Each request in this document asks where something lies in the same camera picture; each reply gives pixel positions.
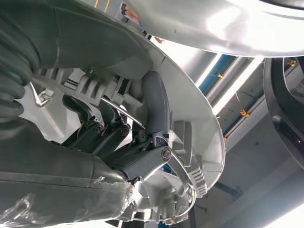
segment bolt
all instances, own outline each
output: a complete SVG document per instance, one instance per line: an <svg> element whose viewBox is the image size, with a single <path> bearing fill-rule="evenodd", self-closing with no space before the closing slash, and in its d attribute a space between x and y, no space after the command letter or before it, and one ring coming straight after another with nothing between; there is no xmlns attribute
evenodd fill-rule
<svg viewBox="0 0 304 228"><path fill-rule="evenodd" d="M124 125L121 128L121 136L125 137L129 134L130 128L127 125Z"/></svg>
<svg viewBox="0 0 304 228"><path fill-rule="evenodd" d="M99 124L99 125L97 125L97 126L96 127L95 132L96 132L97 134L101 134L103 130L104 130L104 126L103 126L103 125L101 125L101 124Z"/></svg>
<svg viewBox="0 0 304 228"><path fill-rule="evenodd" d="M168 160L170 160L171 158L171 152L168 148L164 148L161 152L161 158L164 162L167 162Z"/></svg>

